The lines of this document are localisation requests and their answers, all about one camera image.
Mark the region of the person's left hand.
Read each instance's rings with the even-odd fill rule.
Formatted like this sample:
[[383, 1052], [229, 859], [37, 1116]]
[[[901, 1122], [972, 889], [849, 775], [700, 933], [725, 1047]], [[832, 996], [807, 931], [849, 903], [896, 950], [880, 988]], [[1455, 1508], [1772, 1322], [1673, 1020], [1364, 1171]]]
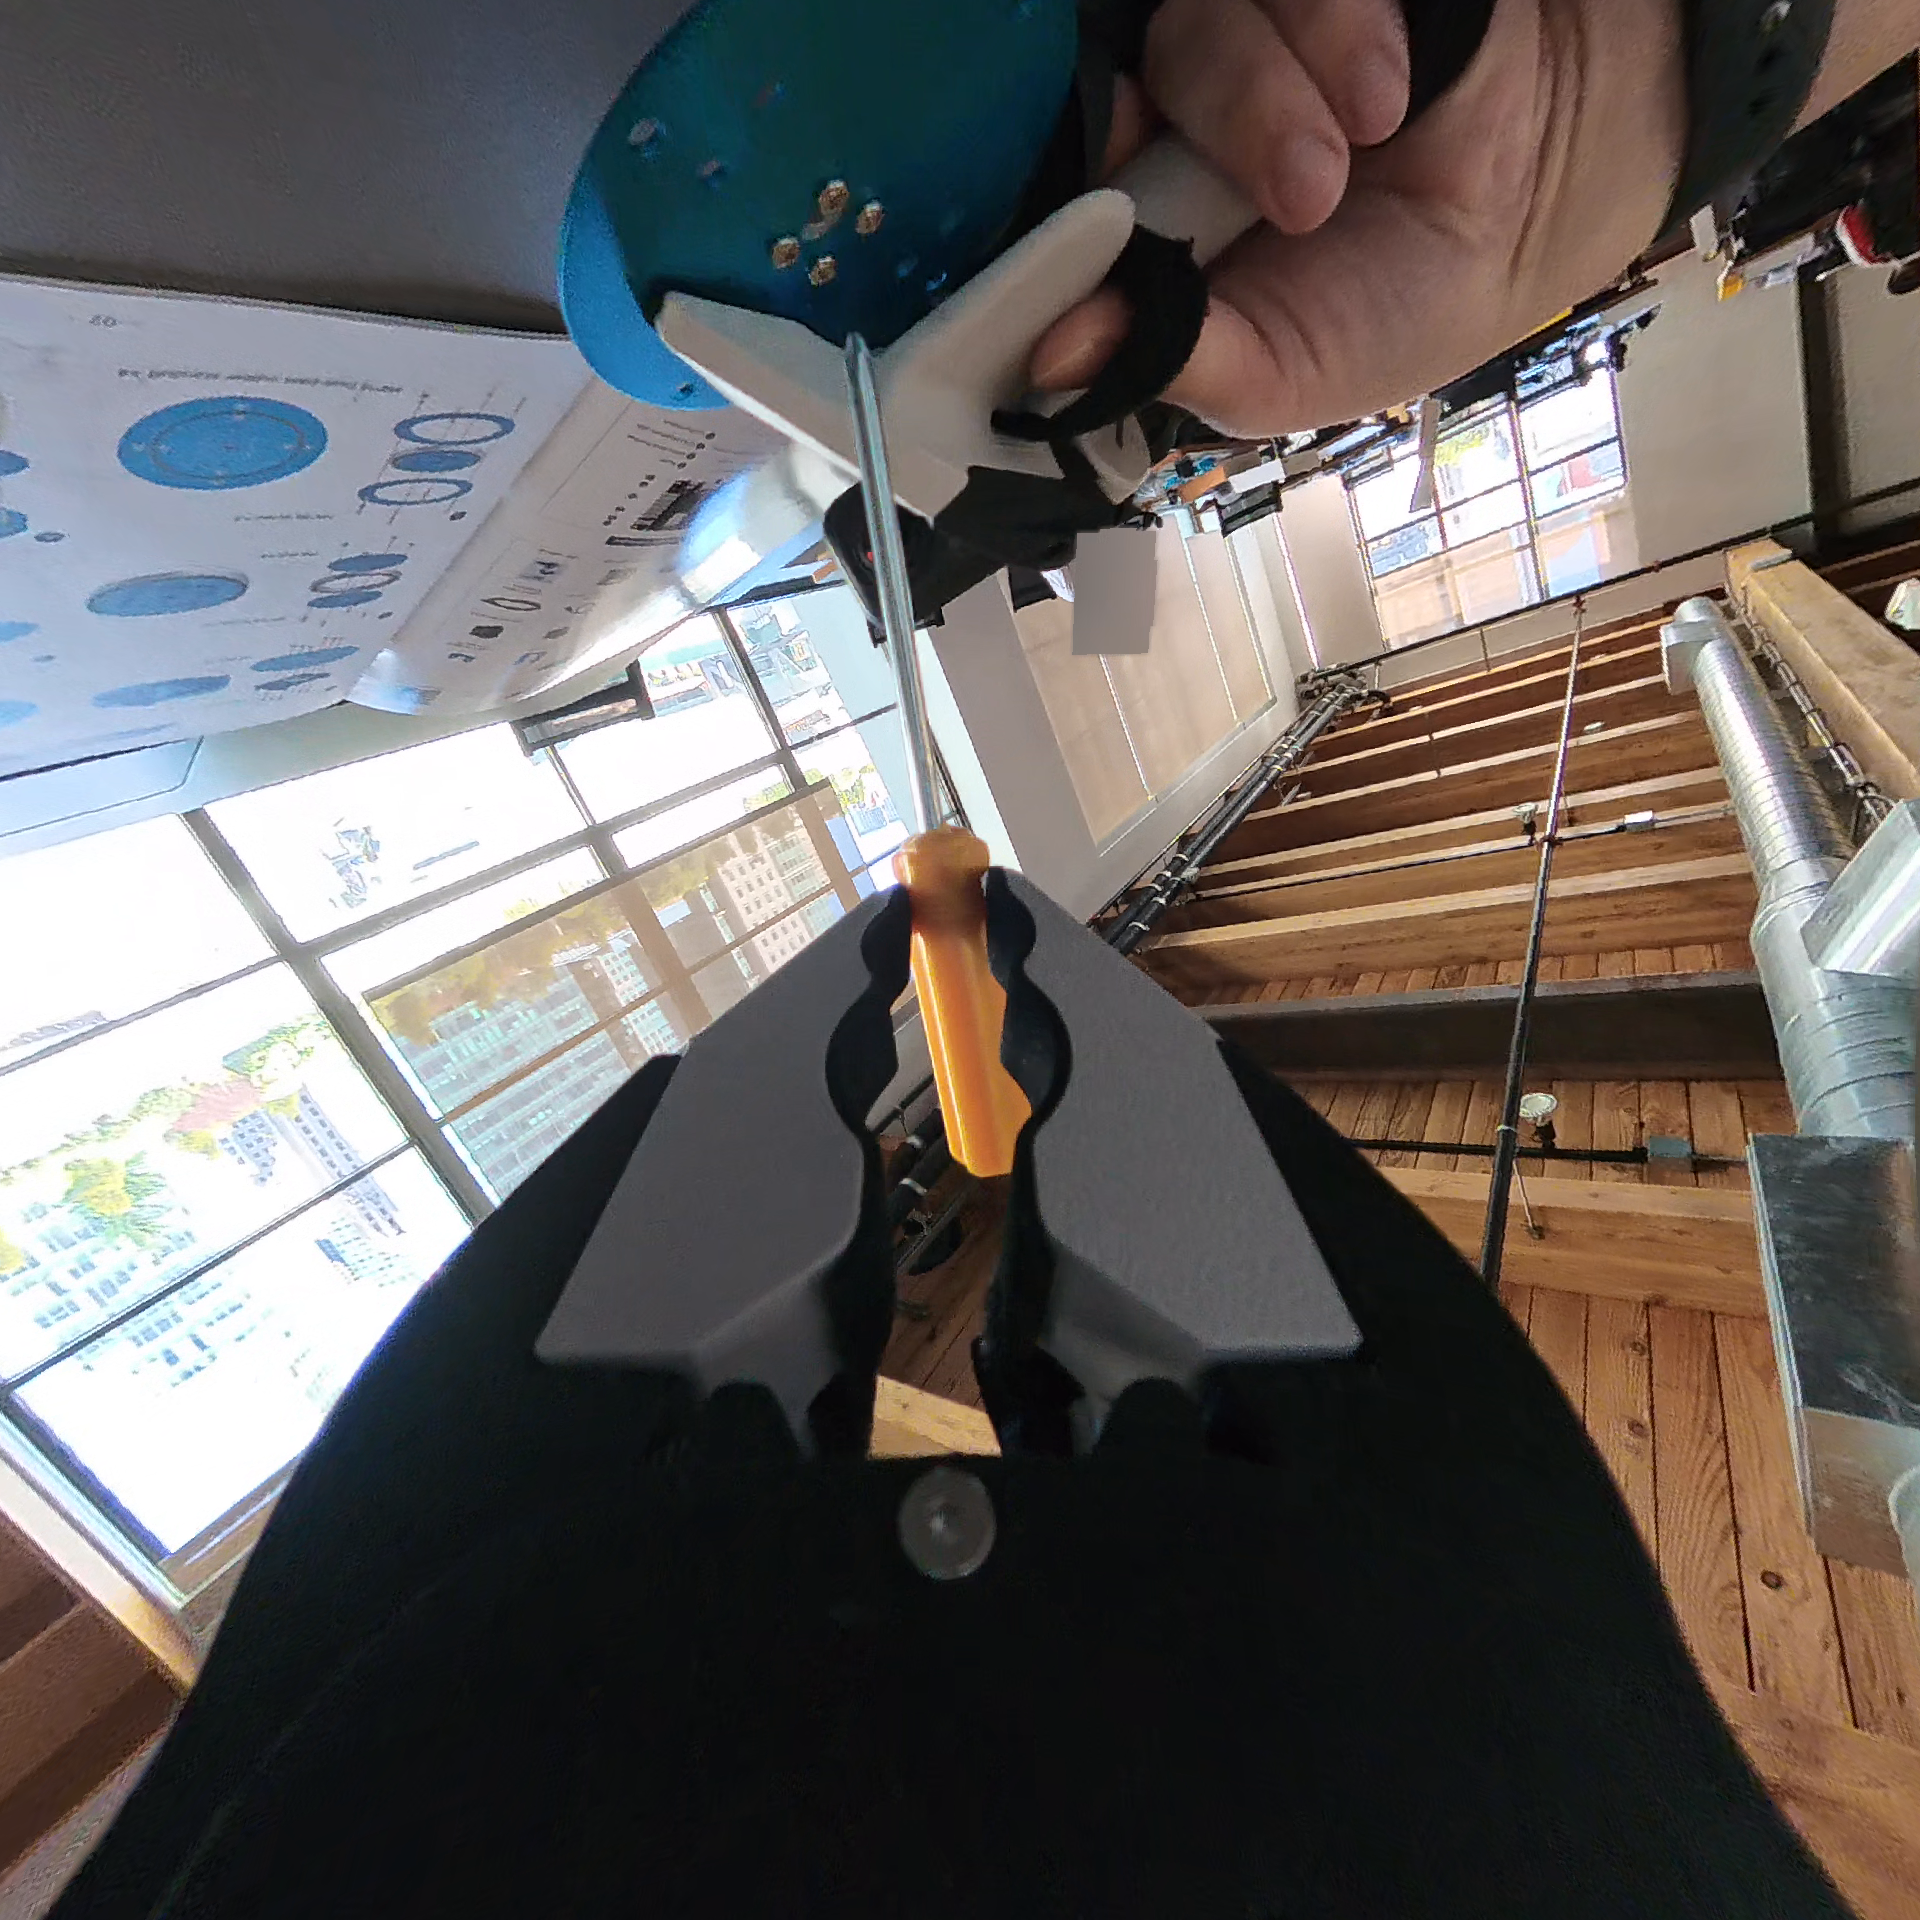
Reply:
[[1493, 4], [1412, 113], [1401, 4], [1160, 4], [1100, 172], [1156, 135], [1257, 213], [1166, 397], [1241, 438], [1329, 425], [1476, 370], [1652, 245], [1689, 140], [1683, 17]]

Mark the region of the black wristband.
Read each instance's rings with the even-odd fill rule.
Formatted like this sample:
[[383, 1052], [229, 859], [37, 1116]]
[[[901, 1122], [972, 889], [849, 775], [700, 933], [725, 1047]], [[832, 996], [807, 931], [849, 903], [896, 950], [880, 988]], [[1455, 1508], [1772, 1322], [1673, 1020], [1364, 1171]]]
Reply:
[[1828, 53], [1835, 2], [1683, 2], [1687, 138], [1660, 235], [1731, 205], [1788, 142]]

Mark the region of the black ceiling pipe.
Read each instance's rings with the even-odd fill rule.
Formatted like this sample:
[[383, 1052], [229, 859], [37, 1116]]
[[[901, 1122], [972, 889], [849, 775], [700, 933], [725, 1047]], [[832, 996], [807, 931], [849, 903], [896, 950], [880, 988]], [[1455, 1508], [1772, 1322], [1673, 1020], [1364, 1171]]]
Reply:
[[1572, 598], [1574, 627], [1567, 649], [1567, 675], [1564, 684], [1564, 702], [1559, 715], [1559, 734], [1552, 755], [1552, 781], [1548, 789], [1545, 828], [1536, 835], [1539, 859], [1526, 907], [1526, 943], [1521, 957], [1521, 975], [1516, 999], [1516, 1012], [1509, 1030], [1503, 1057], [1503, 1089], [1501, 1110], [1495, 1130], [1493, 1174], [1486, 1198], [1479, 1242], [1479, 1276], [1491, 1291], [1499, 1289], [1507, 1249], [1507, 1225], [1516, 1190], [1516, 1174], [1520, 1162], [1520, 1103], [1521, 1083], [1529, 1057], [1531, 1009], [1536, 1001], [1540, 962], [1545, 957], [1545, 918], [1552, 889], [1552, 865], [1561, 835], [1564, 805], [1567, 793], [1567, 758], [1572, 750], [1572, 715], [1577, 707], [1577, 685], [1582, 658], [1585, 649], [1588, 627], [1588, 593], [1577, 593]]

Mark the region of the large window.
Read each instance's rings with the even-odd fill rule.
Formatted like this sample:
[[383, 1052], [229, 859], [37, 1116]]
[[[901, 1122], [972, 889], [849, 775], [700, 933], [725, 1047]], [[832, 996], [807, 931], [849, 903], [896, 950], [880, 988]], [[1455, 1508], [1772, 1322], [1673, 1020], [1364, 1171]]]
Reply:
[[480, 1213], [891, 881], [848, 589], [692, 619], [638, 685], [4, 862], [4, 1418], [164, 1590]]

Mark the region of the open instruction booklet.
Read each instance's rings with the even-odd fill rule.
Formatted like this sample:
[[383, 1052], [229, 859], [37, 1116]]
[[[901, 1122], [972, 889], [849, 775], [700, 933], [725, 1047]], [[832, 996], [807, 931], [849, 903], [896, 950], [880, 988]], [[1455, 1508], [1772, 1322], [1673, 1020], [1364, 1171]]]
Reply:
[[772, 435], [555, 333], [4, 276], [16, 777], [328, 705], [481, 713], [676, 623]]

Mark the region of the silver ventilation duct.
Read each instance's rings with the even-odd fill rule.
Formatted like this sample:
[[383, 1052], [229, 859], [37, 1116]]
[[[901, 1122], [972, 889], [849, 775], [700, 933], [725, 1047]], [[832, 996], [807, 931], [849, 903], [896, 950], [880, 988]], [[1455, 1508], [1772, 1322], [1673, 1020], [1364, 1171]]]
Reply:
[[1843, 910], [1916, 918], [1899, 805], [1852, 851], [1737, 629], [1691, 597], [1662, 629], [1757, 885], [1748, 946], [1791, 1107], [1745, 1163], [1791, 1470], [1814, 1547], [1916, 1582], [1916, 966], [1853, 965]]

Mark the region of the orange handled screwdriver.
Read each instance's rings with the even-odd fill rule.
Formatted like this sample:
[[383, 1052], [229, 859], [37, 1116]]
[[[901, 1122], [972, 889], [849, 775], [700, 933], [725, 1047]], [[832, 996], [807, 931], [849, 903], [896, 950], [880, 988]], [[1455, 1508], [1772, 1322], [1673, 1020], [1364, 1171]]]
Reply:
[[910, 966], [949, 1149], [965, 1171], [1000, 1178], [1014, 1165], [1030, 1103], [1000, 1060], [1005, 991], [992, 972], [984, 897], [992, 855], [944, 812], [873, 353], [849, 333], [843, 359], [880, 630], [908, 750], [915, 831], [896, 855], [896, 875], [910, 905]]

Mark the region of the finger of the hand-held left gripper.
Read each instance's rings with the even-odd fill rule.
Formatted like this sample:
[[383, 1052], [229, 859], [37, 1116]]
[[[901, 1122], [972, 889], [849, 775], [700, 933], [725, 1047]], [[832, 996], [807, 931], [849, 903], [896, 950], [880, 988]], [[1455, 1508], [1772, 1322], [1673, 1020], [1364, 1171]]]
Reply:
[[[797, 449], [816, 503], [824, 506], [824, 481], [860, 477], [843, 347], [795, 319], [686, 292], [662, 297], [656, 333]], [[965, 355], [953, 350], [963, 335], [939, 310], [875, 361], [893, 501], [925, 518], [949, 509], [965, 490], [965, 393], [939, 397], [942, 383], [965, 374]]]
[[812, 449], [781, 449], [710, 492], [678, 545], [687, 606], [719, 609], [750, 587], [797, 577], [843, 490], [840, 465]]

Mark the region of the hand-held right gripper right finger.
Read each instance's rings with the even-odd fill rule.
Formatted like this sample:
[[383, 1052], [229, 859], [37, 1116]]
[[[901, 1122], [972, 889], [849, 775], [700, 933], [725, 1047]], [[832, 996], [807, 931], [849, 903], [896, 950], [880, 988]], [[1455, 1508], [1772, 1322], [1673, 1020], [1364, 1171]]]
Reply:
[[1349, 1359], [1353, 1313], [1214, 1029], [1028, 878], [990, 871], [1000, 1060], [1030, 1102], [975, 1381], [1005, 1454], [1089, 1451], [1119, 1397]]

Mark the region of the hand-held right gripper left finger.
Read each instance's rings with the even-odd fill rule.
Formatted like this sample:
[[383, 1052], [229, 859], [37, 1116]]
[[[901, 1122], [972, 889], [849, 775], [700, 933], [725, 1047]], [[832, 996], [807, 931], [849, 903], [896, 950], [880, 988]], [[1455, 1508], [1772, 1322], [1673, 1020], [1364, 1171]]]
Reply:
[[870, 1116], [899, 1069], [910, 901], [877, 893], [687, 1045], [535, 1354], [772, 1394], [864, 1454], [896, 1317]]

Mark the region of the blue round metal plate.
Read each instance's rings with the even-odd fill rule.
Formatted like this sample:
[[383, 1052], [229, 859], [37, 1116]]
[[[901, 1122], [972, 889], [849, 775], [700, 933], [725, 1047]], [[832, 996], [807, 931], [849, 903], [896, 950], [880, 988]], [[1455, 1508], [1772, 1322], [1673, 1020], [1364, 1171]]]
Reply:
[[1069, 2], [709, 2], [636, 66], [560, 228], [560, 309], [631, 399], [725, 396], [671, 294], [891, 345], [1016, 231], [1075, 94]]

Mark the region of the beige roller blinds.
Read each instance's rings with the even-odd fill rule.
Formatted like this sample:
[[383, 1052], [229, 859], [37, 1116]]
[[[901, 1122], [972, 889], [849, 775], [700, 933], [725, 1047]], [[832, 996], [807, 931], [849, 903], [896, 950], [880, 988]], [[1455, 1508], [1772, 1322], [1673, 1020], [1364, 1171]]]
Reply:
[[1294, 670], [1260, 554], [1198, 526], [1081, 534], [1014, 630], [1094, 847], [1246, 730], [1292, 709]]

